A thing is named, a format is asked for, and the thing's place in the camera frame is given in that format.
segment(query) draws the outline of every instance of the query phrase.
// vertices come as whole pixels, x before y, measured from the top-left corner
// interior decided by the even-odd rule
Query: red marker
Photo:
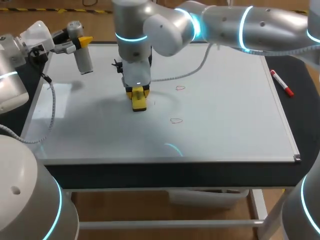
[[[283,87],[285,92],[289,95],[290,98],[292,98],[295,94],[291,91],[291,89],[285,84],[285,82],[281,79],[281,77],[276,73],[275,70],[270,71],[271,76],[274,77],[274,79]]]

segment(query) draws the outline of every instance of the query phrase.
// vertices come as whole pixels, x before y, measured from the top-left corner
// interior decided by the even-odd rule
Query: white cable
[[[245,49],[239,49],[239,48],[234,48],[234,49],[246,54],[252,54],[257,56],[280,57],[280,56],[288,56],[288,55],[300,55],[306,52],[320,50],[320,45],[306,46],[299,49],[287,50],[287,51],[254,51],[254,50],[247,51]]]
[[[173,76],[173,77],[168,77],[168,78],[163,78],[163,79],[154,79],[154,80],[151,80],[151,82],[164,82],[164,81],[170,81],[170,80],[176,80],[176,79],[182,79],[182,78],[185,78],[185,77],[189,77],[191,76],[192,74],[195,74],[196,72],[198,72],[200,69],[202,69],[202,67],[205,65],[206,63],[206,60],[208,58],[208,55],[209,55],[209,52],[210,52],[210,49],[212,47],[212,43],[209,44],[209,46],[207,47],[206,51],[205,51],[205,54],[204,54],[204,57],[203,57],[203,60],[202,62],[200,63],[200,65],[197,67],[197,69],[187,73],[187,74],[184,74],[184,75],[181,75],[181,76]]]
[[[50,86],[50,89],[52,91],[52,115],[51,115],[51,121],[50,121],[49,129],[48,129],[48,134],[45,137],[43,137],[43,138],[41,138],[39,140],[36,140],[36,141],[27,141],[27,140],[19,137],[17,134],[14,133],[14,131],[12,131],[10,128],[8,128],[6,126],[3,126],[3,125],[0,124],[0,129],[6,131],[13,138],[17,139],[18,141],[20,141],[20,142],[22,142],[24,144],[37,144],[37,143],[40,143],[40,142],[46,140],[47,137],[49,136],[49,133],[52,130],[53,125],[54,125],[55,115],[56,115],[56,92],[55,92],[54,85],[53,85],[52,82],[49,83],[49,86]]]

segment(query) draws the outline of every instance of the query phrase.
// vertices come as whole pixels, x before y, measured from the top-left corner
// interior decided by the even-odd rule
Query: wooden floor
[[[94,0],[85,0],[90,4]],[[169,7],[181,0],[160,0]],[[222,0],[203,0],[207,4],[221,5]],[[243,5],[268,5],[285,9],[307,9],[300,0],[236,0]],[[12,0],[0,3],[0,8],[75,8],[82,7],[81,0]],[[98,0],[89,9],[112,10],[110,0]],[[0,35],[18,35],[37,20],[42,20],[51,32],[65,28],[72,20],[80,20],[85,33],[95,41],[114,41],[112,14],[91,14],[82,12],[0,12]],[[314,82],[319,87],[319,75],[311,70]],[[268,210],[272,209],[282,194],[281,190],[263,191]],[[120,220],[208,220],[208,219],[250,219],[250,206],[243,199],[231,210],[186,207],[169,203],[165,191],[145,192],[97,192],[78,193],[74,198],[80,221],[120,221]],[[252,228],[228,229],[149,229],[149,230],[81,230],[80,240],[255,240]],[[273,240],[282,240],[278,232]]]

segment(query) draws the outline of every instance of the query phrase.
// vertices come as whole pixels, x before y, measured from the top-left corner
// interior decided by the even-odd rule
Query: glowing blue light ring
[[[306,34],[308,35],[308,37],[309,37],[311,40],[315,41],[316,43],[320,43],[320,40],[317,39],[317,38],[315,38],[314,36],[311,36],[311,34],[309,33],[308,30],[306,30]]]
[[[164,145],[170,146],[172,147],[174,150],[176,150],[178,152],[178,154],[180,155],[180,157],[183,157],[184,155],[182,154],[182,152],[179,150],[179,148],[177,148],[175,145],[171,144],[171,143],[165,143]]]
[[[196,36],[200,33],[200,32],[197,32],[197,23],[196,21],[194,20],[194,18],[191,16],[191,14],[189,12],[187,12],[186,10],[183,10],[181,8],[175,8],[174,10],[177,10],[181,13],[183,13],[184,15],[186,15],[186,17],[191,21],[192,25],[193,25],[193,39],[192,41],[196,38]]]
[[[246,48],[245,44],[244,44],[244,26],[245,26],[245,20],[246,17],[250,11],[250,9],[252,9],[254,6],[249,6],[243,13],[241,21],[240,21],[240,26],[239,26],[239,43],[241,48],[243,48],[246,52],[249,52],[250,49]]]
[[[4,79],[6,77],[9,77],[11,75],[15,75],[15,74],[18,74],[16,71],[12,71],[12,72],[9,72],[9,73],[6,73],[6,74],[3,74],[0,76],[0,79]]]
[[[302,201],[302,206],[304,209],[304,212],[309,220],[309,222],[311,223],[311,225],[314,227],[314,229],[318,232],[318,234],[320,234],[320,228],[317,226],[317,224],[315,223],[315,221],[312,219],[308,209],[307,209],[307,205],[305,202],[305,197],[304,197],[304,186],[305,186],[305,181],[306,181],[306,177],[307,175],[304,177],[303,181],[302,181],[302,185],[301,185],[301,201]]]
[[[45,237],[44,237],[42,240],[47,240],[47,239],[50,237],[51,233],[53,232],[53,230],[55,229],[55,227],[56,227],[56,225],[57,225],[57,222],[58,222],[59,217],[60,217],[60,214],[61,214],[61,208],[62,208],[62,193],[61,193],[61,188],[60,188],[57,180],[55,180],[55,183],[56,183],[56,185],[58,186],[58,189],[59,189],[59,200],[60,200],[60,202],[59,202],[59,209],[58,209],[58,212],[57,212],[57,214],[56,214],[55,220],[54,220],[54,222],[53,222],[50,230],[48,231],[48,233],[45,235]]]
[[[118,34],[115,34],[115,36],[116,36],[118,39],[121,39],[121,40],[126,41],[126,42],[139,42],[139,41],[145,40],[145,39],[147,38],[147,36],[143,36],[143,37],[140,37],[140,38],[129,39],[129,38],[121,37],[121,36],[119,36]]]
[[[200,26],[200,22],[199,20],[197,19],[196,15],[194,14],[190,14],[192,19],[193,19],[193,22],[194,22],[194,25],[193,25],[193,28],[194,28],[194,31],[195,31],[195,35],[196,37],[198,37],[201,33],[201,26]]]

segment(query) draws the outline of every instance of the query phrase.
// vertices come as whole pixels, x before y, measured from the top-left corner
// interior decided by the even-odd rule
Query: red scribble
[[[183,89],[186,89],[186,87],[185,86],[176,86],[176,88],[175,88],[175,90],[177,90],[177,91],[180,91]]]
[[[182,123],[183,120],[181,118],[170,118],[170,122],[172,124],[179,124],[179,123]]]

